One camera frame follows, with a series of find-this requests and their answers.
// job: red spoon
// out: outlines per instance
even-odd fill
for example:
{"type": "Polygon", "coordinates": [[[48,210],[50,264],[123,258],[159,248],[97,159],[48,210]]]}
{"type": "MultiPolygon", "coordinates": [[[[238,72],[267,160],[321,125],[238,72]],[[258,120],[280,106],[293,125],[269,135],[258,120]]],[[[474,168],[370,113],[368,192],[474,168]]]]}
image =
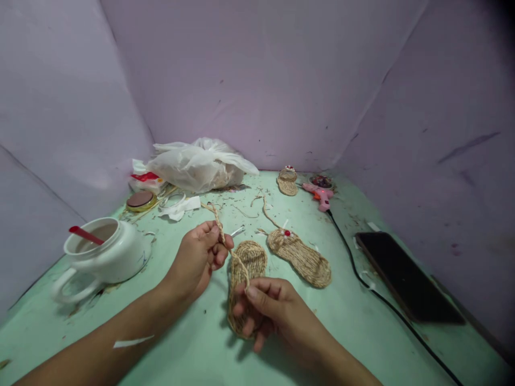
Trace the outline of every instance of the red spoon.
{"type": "Polygon", "coordinates": [[[77,236],[82,237],[83,239],[94,242],[95,244],[102,245],[104,242],[100,240],[98,237],[93,236],[91,233],[86,232],[81,227],[74,226],[69,229],[70,233],[75,233],[77,236]]]}

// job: mug rim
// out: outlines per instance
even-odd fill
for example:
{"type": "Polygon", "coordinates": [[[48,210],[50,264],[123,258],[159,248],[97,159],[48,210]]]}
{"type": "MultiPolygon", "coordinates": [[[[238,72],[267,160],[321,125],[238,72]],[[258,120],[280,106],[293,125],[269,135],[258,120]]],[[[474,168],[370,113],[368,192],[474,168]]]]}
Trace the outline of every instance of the mug rim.
{"type": "Polygon", "coordinates": [[[113,232],[113,234],[111,236],[109,236],[109,239],[104,241],[104,243],[102,245],[96,246],[93,249],[77,253],[77,252],[71,252],[68,249],[68,244],[71,242],[71,240],[73,238],[75,238],[75,237],[80,237],[80,236],[76,235],[75,233],[72,233],[71,235],[68,236],[68,238],[64,242],[64,245],[63,245],[64,253],[66,253],[67,255],[70,255],[70,256],[84,256],[86,254],[89,254],[89,253],[92,253],[92,252],[95,252],[95,251],[99,251],[101,248],[111,244],[111,241],[112,241],[113,237],[116,235],[116,233],[120,229],[120,221],[118,219],[115,219],[114,217],[101,217],[101,218],[98,218],[98,219],[94,219],[94,220],[92,220],[90,222],[87,222],[84,225],[81,225],[80,227],[81,227],[81,229],[84,229],[84,227],[86,227],[88,225],[91,225],[91,224],[93,224],[93,223],[95,223],[97,221],[101,221],[101,220],[114,220],[114,221],[116,221],[116,229],[113,232]]]}

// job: straw sandal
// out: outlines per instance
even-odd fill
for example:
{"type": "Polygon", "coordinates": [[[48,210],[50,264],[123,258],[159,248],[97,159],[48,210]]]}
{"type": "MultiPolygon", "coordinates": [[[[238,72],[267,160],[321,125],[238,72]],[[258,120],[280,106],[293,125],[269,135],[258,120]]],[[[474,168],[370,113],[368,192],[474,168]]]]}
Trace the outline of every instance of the straw sandal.
{"type": "MultiPolygon", "coordinates": [[[[247,268],[249,280],[264,276],[268,257],[263,247],[258,243],[252,240],[243,241],[240,243],[240,245],[238,245],[233,255],[238,256],[241,259],[241,262],[245,265],[245,268],[247,268]]],[[[241,331],[243,330],[243,327],[247,321],[247,312],[239,317],[235,317],[232,313],[234,306],[238,302],[238,296],[234,293],[234,290],[239,283],[244,283],[245,281],[245,274],[240,263],[232,258],[231,288],[229,291],[229,309],[227,310],[227,320],[229,321],[229,325],[236,333],[236,335],[243,339],[252,339],[255,336],[259,325],[254,328],[254,331],[250,337],[244,336],[242,335],[241,331]]]]}
{"type": "Polygon", "coordinates": [[[286,166],[279,172],[279,177],[277,177],[277,184],[279,185],[279,190],[282,194],[287,196],[294,196],[297,194],[299,189],[295,184],[297,180],[297,173],[295,169],[291,166],[286,166]]]}
{"type": "Polygon", "coordinates": [[[329,262],[317,251],[302,242],[299,236],[286,229],[276,229],[267,238],[270,250],[293,266],[304,280],[316,288],[331,283],[329,262]]]}

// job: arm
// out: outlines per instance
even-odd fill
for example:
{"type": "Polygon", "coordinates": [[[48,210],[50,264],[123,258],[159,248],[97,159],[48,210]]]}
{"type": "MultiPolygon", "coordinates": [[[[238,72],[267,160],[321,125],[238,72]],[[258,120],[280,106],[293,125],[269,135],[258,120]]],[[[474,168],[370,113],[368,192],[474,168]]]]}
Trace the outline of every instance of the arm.
{"type": "MultiPolygon", "coordinates": [[[[232,238],[225,235],[230,248],[232,238]]],[[[182,239],[165,278],[96,330],[65,348],[16,385],[114,385],[206,289],[212,271],[221,268],[227,249],[214,221],[205,222],[182,239]],[[113,348],[116,341],[152,337],[113,348]]]]}
{"type": "Polygon", "coordinates": [[[320,323],[293,286],[286,280],[258,278],[245,291],[240,284],[235,316],[249,310],[242,330],[250,336],[259,326],[254,351],[259,353],[272,332],[307,368],[320,374],[328,384],[346,386],[381,386],[368,369],[354,358],[320,323]]]}

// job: hand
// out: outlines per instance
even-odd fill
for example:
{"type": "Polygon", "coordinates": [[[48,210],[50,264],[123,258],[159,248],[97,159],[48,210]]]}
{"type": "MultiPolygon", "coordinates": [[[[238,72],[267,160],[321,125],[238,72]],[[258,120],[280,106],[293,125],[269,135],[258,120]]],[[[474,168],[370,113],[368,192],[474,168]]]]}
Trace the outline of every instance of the hand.
{"type": "Polygon", "coordinates": [[[301,364],[314,368],[322,360],[322,353],[329,347],[339,346],[289,281],[252,279],[246,291],[245,283],[240,283],[236,292],[239,299],[233,308],[234,315],[249,311],[242,333],[250,336],[262,320],[254,352],[261,352],[268,336],[276,332],[301,364]]]}
{"type": "MultiPolygon", "coordinates": [[[[227,234],[225,242],[227,247],[234,248],[234,241],[227,234]]],[[[206,221],[184,235],[160,286],[167,287],[166,291],[175,291],[192,303],[205,291],[212,272],[224,265],[228,254],[216,222],[206,221]]]]}

